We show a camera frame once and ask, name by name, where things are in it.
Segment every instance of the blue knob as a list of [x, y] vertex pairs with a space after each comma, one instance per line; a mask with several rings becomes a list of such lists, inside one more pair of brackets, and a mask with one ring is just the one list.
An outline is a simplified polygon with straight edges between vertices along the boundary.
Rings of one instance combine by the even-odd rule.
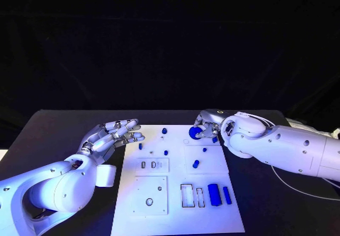
[[198, 167], [198, 164], [200, 164], [200, 161], [196, 160], [194, 163], [193, 163], [193, 168], [194, 168], [194, 169]]

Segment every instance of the blue object in gripper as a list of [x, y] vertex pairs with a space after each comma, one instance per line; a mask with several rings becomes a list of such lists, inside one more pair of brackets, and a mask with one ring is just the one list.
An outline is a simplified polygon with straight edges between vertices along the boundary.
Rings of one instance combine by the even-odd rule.
[[194, 168], [194, 169], [198, 167], [198, 164], [200, 164], [200, 161], [196, 160], [194, 163], [193, 163], [193, 168]]
[[216, 183], [209, 184], [207, 185], [207, 190], [209, 190], [211, 206], [217, 207], [219, 205], [222, 205], [222, 199], [220, 199], [220, 195], [219, 195], [217, 184]]
[[201, 128], [200, 127], [191, 127], [188, 129], [188, 136], [191, 139], [198, 140], [200, 138], [196, 138], [196, 134], [198, 134], [201, 132]]
[[227, 187], [223, 187], [223, 192], [224, 192], [224, 200], [226, 200], [226, 204], [230, 205], [230, 204], [232, 204], [232, 199], [230, 199], [230, 195], [229, 195]]

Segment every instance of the white board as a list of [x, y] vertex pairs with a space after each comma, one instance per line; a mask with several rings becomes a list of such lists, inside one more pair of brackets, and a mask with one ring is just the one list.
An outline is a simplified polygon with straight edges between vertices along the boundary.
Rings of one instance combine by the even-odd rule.
[[[245, 232], [220, 144], [213, 143], [211, 139], [193, 140], [188, 136], [190, 127], [190, 125], [142, 125], [139, 130], [145, 136], [145, 140], [141, 142], [142, 149], [138, 149], [138, 143], [126, 145], [112, 236]], [[161, 133], [162, 128], [167, 128], [167, 134]], [[151, 163], [157, 160], [168, 166], [158, 169], [148, 167], [147, 171], [139, 170], [141, 161]], [[194, 160], [200, 160], [197, 169], [193, 168]], [[141, 177], [144, 183], [138, 185], [135, 178]], [[167, 181], [165, 183], [157, 182], [158, 180], [151, 177], [158, 177], [157, 179], [161, 181], [165, 177]], [[219, 186], [220, 206], [210, 205], [207, 185], [211, 183]], [[160, 184], [164, 184], [160, 192], [164, 191], [164, 187], [167, 188], [167, 198], [161, 197], [158, 195], [161, 193], [155, 190]], [[194, 207], [181, 207], [181, 184], [191, 184], [193, 191], [187, 193], [193, 195]], [[139, 186], [144, 189], [142, 194], [138, 194], [138, 190], [135, 190]], [[230, 205], [224, 200], [222, 189], [224, 186], [229, 189]], [[198, 207], [201, 197], [204, 207]], [[157, 200], [151, 206], [144, 203], [148, 198]]]

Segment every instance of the blue cap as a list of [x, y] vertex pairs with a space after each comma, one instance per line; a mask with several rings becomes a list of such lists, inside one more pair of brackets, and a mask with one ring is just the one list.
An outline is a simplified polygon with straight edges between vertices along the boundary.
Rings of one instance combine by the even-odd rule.
[[198, 167], [198, 164], [200, 164], [200, 161], [196, 160], [194, 163], [193, 163], [193, 168], [194, 168], [194, 169]]
[[191, 139], [198, 140], [200, 138], [196, 138], [196, 134], [198, 134], [201, 132], [201, 128], [200, 127], [191, 127], [188, 129], [188, 136], [191, 137]]

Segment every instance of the robotic hand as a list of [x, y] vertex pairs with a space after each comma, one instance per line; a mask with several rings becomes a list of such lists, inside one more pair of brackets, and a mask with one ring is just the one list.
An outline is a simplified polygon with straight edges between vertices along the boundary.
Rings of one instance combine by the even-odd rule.
[[217, 109], [200, 111], [188, 134], [213, 138], [220, 132], [224, 146], [240, 158], [252, 156], [289, 172], [340, 181], [340, 140], [302, 129], [273, 125], [266, 119]]
[[[96, 125], [76, 154], [0, 181], [0, 235], [40, 236], [88, 204], [93, 188], [111, 187], [115, 166], [102, 165], [116, 147], [144, 140], [138, 120]], [[43, 212], [36, 217], [23, 206], [27, 199]]]

